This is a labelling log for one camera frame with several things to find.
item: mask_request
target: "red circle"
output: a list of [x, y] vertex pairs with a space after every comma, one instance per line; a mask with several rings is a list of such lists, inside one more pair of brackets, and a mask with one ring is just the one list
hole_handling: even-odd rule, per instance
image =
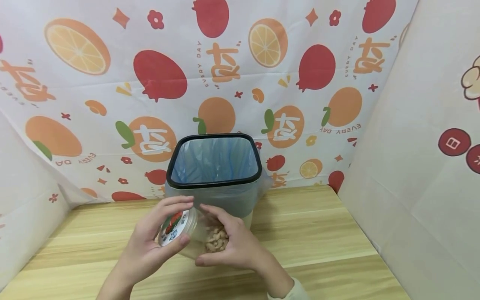
[[467, 152], [467, 165], [477, 174], [480, 174], [480, 144], [473, 146]]
[[464, 154], [472, 145], [468, 133], [458, 128], [450, 128], [440, 136], [438, 148], [448, 156]]

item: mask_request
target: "chinese character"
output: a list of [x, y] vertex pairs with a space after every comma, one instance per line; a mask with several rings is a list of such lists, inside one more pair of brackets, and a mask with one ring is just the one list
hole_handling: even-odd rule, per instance
[[450, 149], [457, 149], [457, 147], [460, 145], [460, 141], [457, 140], [456, 138], [454, 137], [451, 137], [448, 139], [448, 141], [445, 143], [445, 146], [449, 147]]
[[140, 125], [140, 129], [134, 130], [133, 133], [142, 135], [143, 142], [140, 143], [140, 149], [144, 155], [155, 155], [164, 152], [171, 152], [168, 147], [169, 142], [159, 133], [167, 133], [164, 129], [148, 129], [145, 125]]
[[276, 172], [272, 174], [273, 185], [272, 188], [279, 188], [285, 186], [287, 181], [285, 180], [285, 176], [287, 174], [277, 174]]
[[[30, 67], [15, 67], [10, 65], [6, 60], [0, 60], [2, 66], [0, 71], [8, 72], [13, 79], [17, 82], [15, 87], [24, 98], [28, 101], [47, 101], [48, 99], [56, 100], [54, 96], [47, 92], [47, 87], [40, 84], [40, 81], [33, 76], [27, 74], [28, 72], [35, 72], [34, 68]], [[31, 82], [30, 84], [24, 83], [23, 79]]]
[[287, 141], [295, 140], [295, 134], [297, 130], [295, 129], [295, 124], [292, 121], [300, 121], [300, 118], [287, 117], [285, 113], [282, 113], [280, 118], [276, 118], [275, 121], [280, 122], [280, 125], [273, 134], [274, 141]]
[[212, 81], [213, 82], [229, 82], [232, 79], [240, 79], [237, 74], [240, 66], [237, 66], [235, 60], [227, 53], [238, 53], [239, 50], [235, 48], [221, 49], [217, 43], [213, 43], [212, 49], [207, 50], [207, 54], [213, 54], [214, 65], [212, 67]]
[[372, 38], [369, 37], [364, 44], [360, 44], [359, 48], [363, 48], [361, 57], [355, 62], [355, 68], [353, 69], [354, 73], [368, 74], [375, 72], [381, 72], [382, 67], [380, 66], [385, 62], [383, 58], [382, 51], [379, 48], [388, 48], [390, 43], [372, 43]]

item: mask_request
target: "orange circle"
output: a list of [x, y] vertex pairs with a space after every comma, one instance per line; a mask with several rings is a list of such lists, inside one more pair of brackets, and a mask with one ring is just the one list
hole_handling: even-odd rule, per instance
[[208, 98], [198, 108], [198, 118], [205, 122], [208, 134], [230, 133], [235, 126], [233, 106], [220, 97]]
[[[284, 122], [283, 128], [280, 128], [282, 118], [286, 122]], [[293, 123], [294, 128], [291, 128], [289, 123]], [[292, 105], [284, 106], [274, 114], [273, 128], [267, 133], [268, 141], [275, 148], [290, 147], [298, 141], [304, 126], [305, 119], [300, 109]]]
[[87, 100], [85, 101], [85, 105], [87, 105], [95, 114], [99, 114], [100, 116], [105, 116], [107, 114], [105, 106], [96, 100]]
[[94, 190], [92, 190], [92, 189], [89, 189], [89, 188], [81, 188], [80, 190], [83, 191], [83, 192], [84, 192], [85, 194], [87, 194], [87, 195], [90, 195], [90, 196], [92, 196], [92, 197], [94, 197], [94, 198], [98, 198], [96, 192], [95, 192]]
[[300, 166], [300, 175], [305, 179], [317, 177], [322, 172], [323, 164], [319, 159], [312, 158]]
[[102, 75], [110, 67], [110, 53], [87, 25], [72, 19], [55, 19], [45, 26], [48, 46], [63, 62], [85, 74]]
[[32, 141], [41, 142], [53, 155], [75, 157], [82, 154], [82, 144], [65, 126], [44, 116], [31, 117], [25, 133]]
[[328, 124], [342, 127], [351, 123], [361, 111], [362, 99], [360, 92], [354, 87], [339, 89], [328, 103], [330, 118]]
[[282, 62], [287, 53], [287, 33], [279, 21], [261, 19], [250, 28], [248, 45], [257, 63], [266, 68], [273, 68]]
[[[135, 145], [132, 146], [132, 151], [140, 158], [158, 163], [167, 161], [172, 157], [173, 149], [177, 145], [177, 138], [173, 130], [165, 122], [154, 117], [139, 117], [133, 120], [128, 127], [135, 138]], [[145, 136], [148, 136], [150, 141], [144, 141], [141, 131], [146, 133]], [[161, 136], [164, 140], [157, 139], [156, 135]], [[153, 151], [153, 148], [149, 145], [156, 147], [166, 146], [168, 151]]]
[[254, 88], [252, 90], [252, 94], [253, 94], [253, 99], [255, 101], [258, 101], [258, 103], [262, 103], [265, 99], [265, 95], [264, 95], [263, 91], [259, 88]]

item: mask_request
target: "red pomegranate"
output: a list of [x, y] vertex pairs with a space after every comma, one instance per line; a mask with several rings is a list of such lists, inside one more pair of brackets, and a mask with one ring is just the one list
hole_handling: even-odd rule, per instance
[[267, 160], [267, 170], [275, 172], [280, 170], [285, 164], [285, 157], [283, 155], [275, 155]]
[[340, 187], [342, 186], [343, 179], [345, 179], [345, 175], [343, 175], [342, 171], [333, 171], [330, 176], [328, 176], [328, 185], [338, 193]]
[[446, 130], [438, 139], [438, 148], [448, 156], [462, 155], [468, 151], [471, 145], [472, 141], [468, 133], [459, 128]]
[[319, 90], [326, 87], [335, 74], [335, 57], [329, 48], [313, 45], [305, 51], [299, 66], [297, 85], [302, 93], [306, 89]]
[[129, 201], [129, 200], [145, 200], [145, 197], [135, 194], [134, 192], [114, 192], [112, 194], [113, 201]]
[[148, 181], [152, 184], [162, 185], [165, 184], [167, 180], [167, 172], [164, 170], [153, 170], [150, 172], [145, 172], [145, 177], [147, 177]]
[[133, 70], [144, 86], [143, 94], [158, 99], [177, 99], [187, 91], [187, 78], [182, 69], [168, 56], [143, 50], [133, 59]]
[[382, 29], [392, 18], [396, 0], [370, 0], [365, 6], [362, 28], [365, 33], [374, 33]]
[[197, 12], [200, 31], [209, 38], [222, 35], [230, 17], [226, 0], [195, 0], [192, 9]]

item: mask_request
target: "wooden table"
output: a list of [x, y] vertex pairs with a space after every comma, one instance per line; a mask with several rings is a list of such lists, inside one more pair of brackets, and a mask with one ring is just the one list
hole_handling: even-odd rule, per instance
[[[0, 300], [95, 299], [137, 220], [156, 201], [74, 209]], [[252, 232], [312, 300], [408, 300], [403, 288], [328, 186], [272, 190]], [[250, 271], [198, 268], [180, 255], [139, 283], [132, 300], [266, 299]]]

